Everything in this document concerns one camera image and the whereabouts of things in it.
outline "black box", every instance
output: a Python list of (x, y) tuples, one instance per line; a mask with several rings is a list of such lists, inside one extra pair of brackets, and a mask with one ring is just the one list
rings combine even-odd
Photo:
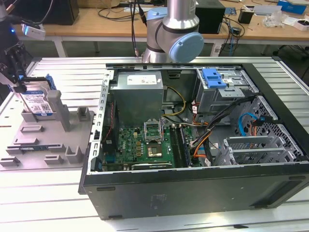
[(201, 34), (219, 34), (225, 7), (219, 0), (197, 0), (196, 15)]
[[(9, 6), (14, 0), (6, 1)], [(47, 13), (51, 0), (22, 0), (11, 14), (40, 22)], [(44, 24), (72, 25), (77, 18), (79, 8), (77, 0), (54, 0), (52, 10)]]
[(238, 17), (239, 23), (250, 24), (253, 14), (253, 11), (240, 11)]

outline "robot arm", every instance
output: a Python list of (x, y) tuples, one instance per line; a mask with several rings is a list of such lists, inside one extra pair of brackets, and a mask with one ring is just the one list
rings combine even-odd
[(148, 12), (144, 63), (187, 63), (200, 54), (204, 39), (195, 9), (196, 0), (168, 0), (167, 8)]
[(22, 41), (16, 35), (12, 23), (21, 23), (40, 28), (37, 23), (8, 15), (6, 7), (0, 0), (0, 83), (10, 85), (16, 92), (25, 91), (20, 77), (26, 77), (27, 66), (32, 57), (26, 51)]

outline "blue cable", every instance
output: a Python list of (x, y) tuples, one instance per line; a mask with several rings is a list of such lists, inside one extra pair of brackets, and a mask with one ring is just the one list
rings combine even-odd
[(242, 136), (246, 136), (246, 133), (245, 133), (245, 131), (243, 130), (242, 123), (241, 123), (242, 118), (243, 118), (245, 115), (249, 115), (249, 116), (253, 117), (255, 120), (258, 119), (257, 116), (255, 116), (255, 115), (253, 115), (253, 114), (251, 114), (251, 113), (244, 113), (243, 115), (241, 115), (241, 116), (239, 117), (239, 119), (238, 119), (238, 126), (239, 126), (239, 131), (240, 131), (240, 133), (241, 133)]

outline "ram slot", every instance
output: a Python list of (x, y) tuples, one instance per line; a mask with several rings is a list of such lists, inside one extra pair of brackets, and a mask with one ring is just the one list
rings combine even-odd
[(185, 152), (186, 146), (183, 145), (183, 134), (182, 134), (181, 127), (176, 128), (176, 134), (177, 134), (178, 148), (180, 151), (182, 166), (187, 168), (189, 167), (189, 165), (187, 164), (187, 157), (186, 157), (186, 152)]
[(184, 136), (184, 132), (183, 132), (183, 128), (180, 126), (179, 127), (179, 133), (181, 134), (181, 144), (182, 144), (182, 147), (183, 147), (183, 154), (184, 154), (184, 158), (185, 158), (185, 161), (186, 161), (186, 165), (187, 167), (190, 166), (190, 153), (189, 153), (189, 149), (188, 149), (188, 146), (187, 146), (187, 143), (185, 141), (185, 136)]
[(178, 144), (177, 132), (172, 126), (169, 127), (170, 144), (173, 150), (173, 156), (176, 168), (183, 168), (183, 160), (181, 156), (180, 146)]

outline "wooden table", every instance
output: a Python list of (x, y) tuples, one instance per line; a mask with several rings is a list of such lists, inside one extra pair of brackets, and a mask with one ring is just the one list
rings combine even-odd
[[(235, 7), (237, 10), (243, 5), (256, 5), (251, 2), (252, 0), (245, 0), (242, 3), (230, 2), (222, 0), (221, 3), (225, 7)], [(264, 0), (256, 0), (263, 5), (276, 5)], [(286, 13), (289, 16), (303, 18), (303, 15)], [(103, 15), (107, 14), (107, 10), (102, 12)], [(111, 12), (109, 17), (122, 17), (129, 15), (128, 12)], [(231, 15), (230, 18), (237, 20), (237, 16)], [(135, 21), (135, 34), (137, 42), (145, 42), (147, 31), (143, 25), (140, 17)], [(263, 26), (262, 20), (264, 16), (253, 16), (251, 23), (243, 26), (246, 29), (244, 36), (239, 40), (239, 44), (280, 44), (280, 45), (309, 45), (309, 32), (299, 31), (298, 29), (285, 25), (284, 28), (266, 28)], [(66, 51), (62, 45), (63, 41), (117, 41), (129, 42), (131, 41), (131, 23), (115, 22), (105, 18), (99, 17), (96, 9), (81, 8), (79, 16), (72, 26), (59, 26), (59, 25), (44, 25), (46, 30), (45, 40), (54, 41), (60, 57), (66, 57)], [(21, 35), (21, 29), (17, 27), (17, 31)], [(213, 43), (212, 56), (218, 56), (218, 48), (225, 42), (228, 36), (228, 29), (226, 25), (222, 25), (219, 34), (204, 34), (206, 43)], [(31, 40), (26, 36), (20, 36), (22, 40)]]

